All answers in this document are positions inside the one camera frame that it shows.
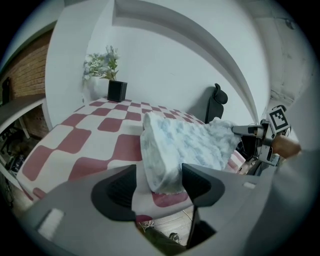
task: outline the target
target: white ceiling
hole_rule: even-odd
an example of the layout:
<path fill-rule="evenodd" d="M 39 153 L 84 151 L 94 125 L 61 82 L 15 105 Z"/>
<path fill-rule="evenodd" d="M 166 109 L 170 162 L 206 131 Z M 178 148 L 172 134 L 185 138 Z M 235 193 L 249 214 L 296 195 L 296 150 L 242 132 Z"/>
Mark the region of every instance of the white ceiling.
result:
<path fill-rule="evenodd" d="M 290 105 L 311 83 L 319 82 L 319 63 L 293 18 L 274 0 L 241 0 L 265 42 L 271 97 Z"/>

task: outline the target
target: shoe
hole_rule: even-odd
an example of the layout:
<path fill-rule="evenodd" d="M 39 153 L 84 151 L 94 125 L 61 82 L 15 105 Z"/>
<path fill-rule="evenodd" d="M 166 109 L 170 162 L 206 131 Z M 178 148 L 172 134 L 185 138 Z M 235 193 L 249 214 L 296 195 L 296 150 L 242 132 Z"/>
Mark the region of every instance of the shoe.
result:
<path fill-rule="evenodd" d="M 147 228 L 153 228 L 155 223 L 153 220 L 139 222 L 140 226 L 143 228 L 143 231 L 146 232 Z"/>
<path fill-rule="evenodd" d="M 171 240 L 175 241 L 177 244 L 180 244 L 181 239 L 180 239 L 180 236 L 177 233 L 171 233 L 169 235 L 169 238 Z"/>

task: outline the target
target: black chair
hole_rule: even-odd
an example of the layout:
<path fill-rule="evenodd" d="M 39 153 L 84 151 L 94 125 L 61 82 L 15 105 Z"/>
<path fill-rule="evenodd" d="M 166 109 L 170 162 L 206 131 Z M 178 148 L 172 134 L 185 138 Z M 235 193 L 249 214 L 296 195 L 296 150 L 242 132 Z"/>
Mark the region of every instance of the black chair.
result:
<path fill-rule="evenodd" d="M 2 83 L 2 105 L 1 106 L 7 104 L 9 101 L 10 101 L 10 78 L 7 77 Z M 15 128 L 15 122 L 13 122 L 0 134 L 0 137 L 2 137 L 2 139 L 5 140 L 4 144 L 0 149 L 2 154 L 5 153 L 4 148 L 6 147 L 6 151 L 8 155 L 11 155 L 9 151 L 10 144 L 13 141 L 13 139 L 17 137 L 16 133 L 19 133 L 19 132 L 20 132 L 19 129 Z"/>
<path fill-rule="evenodd" d="M 224 113 L 224 104 L 228 102 L 227 94 L 221 90 L 219 84 L 215 83 L 215 88 L 212 96 L 210 96 L 205 114 L 205 124 L 210 123 L 214 118 L 218 117 L 221 119 Z"/>

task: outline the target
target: chair headrest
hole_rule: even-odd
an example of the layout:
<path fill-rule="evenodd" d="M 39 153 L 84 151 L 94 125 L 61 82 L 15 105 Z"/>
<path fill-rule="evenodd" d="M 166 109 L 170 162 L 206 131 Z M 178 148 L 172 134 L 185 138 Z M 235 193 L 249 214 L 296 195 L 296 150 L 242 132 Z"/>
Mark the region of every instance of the chair headrest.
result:
<path fill-rule="evenodd" d="M 221 90 L 221 87 L 219 84 L 215 83 L 215 89 L 213 91 L 212 97 L 220 104 L 224 105 L 228 102 L 228 96 L 227 94 Z"/>

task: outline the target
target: potted plant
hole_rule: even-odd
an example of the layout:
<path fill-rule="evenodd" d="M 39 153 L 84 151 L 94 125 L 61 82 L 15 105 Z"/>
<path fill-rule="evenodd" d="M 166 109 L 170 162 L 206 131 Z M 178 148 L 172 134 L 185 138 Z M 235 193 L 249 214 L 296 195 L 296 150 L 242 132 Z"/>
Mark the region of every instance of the potted plant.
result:
<path fill-rule="evenodd" d="M 112 46 L 106 47 L 106 53 L 93 53 L 88 55 L 89 61 L 84 62 L 83 80 L 88 81 L 91 77 L 108 79 L 107 99 L 115 102 L 122 102 L 126 98 L 127 83 L 117 81 L 116 71 L 118 49 Z"/>

